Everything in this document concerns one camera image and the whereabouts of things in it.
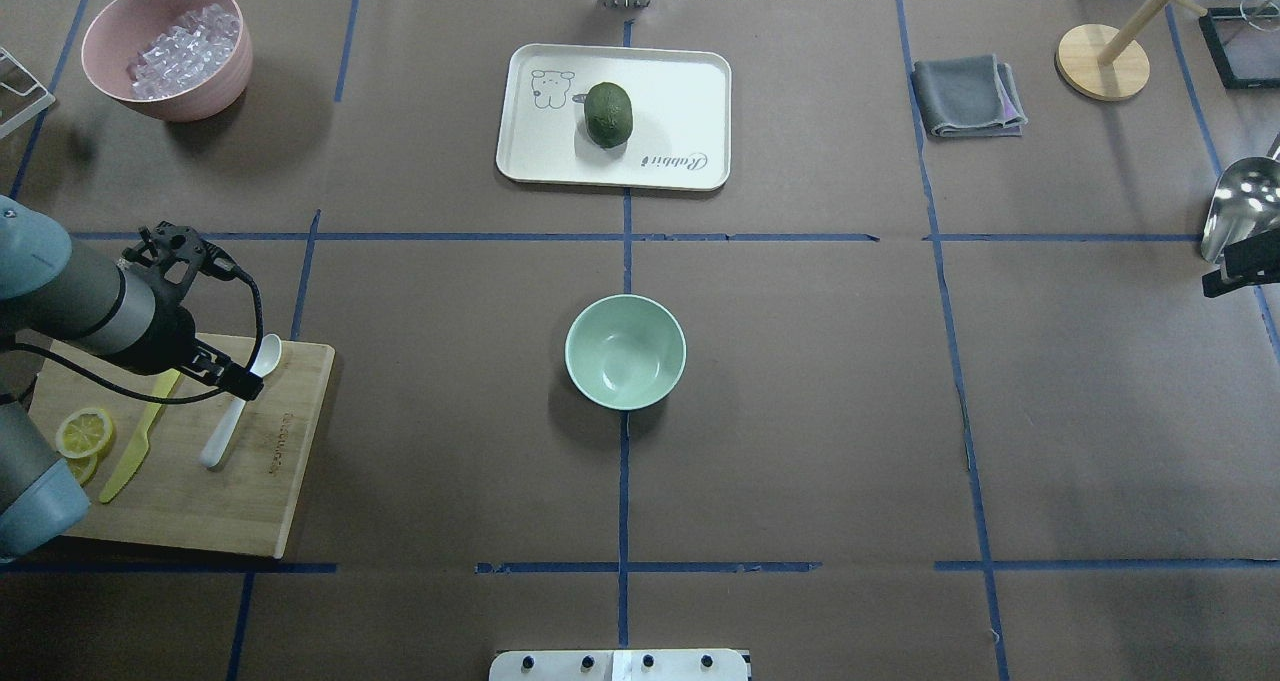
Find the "gray cloth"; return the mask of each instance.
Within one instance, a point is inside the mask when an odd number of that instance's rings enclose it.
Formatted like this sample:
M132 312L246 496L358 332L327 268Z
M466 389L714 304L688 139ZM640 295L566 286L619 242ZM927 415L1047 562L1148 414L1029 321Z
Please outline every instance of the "gray cloth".
M1020 137L1027 124L1009 63L995 55L915 61L924 128L936 137Z

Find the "cartoon bear drawing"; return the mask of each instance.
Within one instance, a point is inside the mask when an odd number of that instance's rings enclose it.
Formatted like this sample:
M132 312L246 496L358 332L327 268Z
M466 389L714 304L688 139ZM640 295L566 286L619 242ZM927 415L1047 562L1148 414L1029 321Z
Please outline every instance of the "cartoon bear drawing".
M572 70L535 70L534 106L563 108L568 101L568 87L573 83Z

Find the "avocado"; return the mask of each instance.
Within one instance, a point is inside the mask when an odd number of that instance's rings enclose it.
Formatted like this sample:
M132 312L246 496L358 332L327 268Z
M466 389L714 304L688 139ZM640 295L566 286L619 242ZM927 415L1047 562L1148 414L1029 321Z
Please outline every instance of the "avocado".
M603 148L627 143L631 138L631 97L609 81L594 84L586 93L586 134Z

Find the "green bowl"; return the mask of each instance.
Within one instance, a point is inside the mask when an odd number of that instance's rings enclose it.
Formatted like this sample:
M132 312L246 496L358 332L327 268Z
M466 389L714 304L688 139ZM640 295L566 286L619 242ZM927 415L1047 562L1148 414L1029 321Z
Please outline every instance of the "green bowl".
M685 333L662 303L612 294L582 308L568 326L564 366L595 403L644 408L676 388L685 371Z

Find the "lemon slice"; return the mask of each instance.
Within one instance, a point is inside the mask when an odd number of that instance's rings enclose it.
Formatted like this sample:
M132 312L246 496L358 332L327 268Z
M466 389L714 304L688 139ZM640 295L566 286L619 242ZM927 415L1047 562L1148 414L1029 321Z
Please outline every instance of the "lemon slice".
M54 434L58 453L67 458L96 456L111 444L115 426L101 408L82 408L63 420Z
M90 454L83 458L68 458L67 466L70 467L72 476L83 486L88 484L93 472L97 471L97 454Z

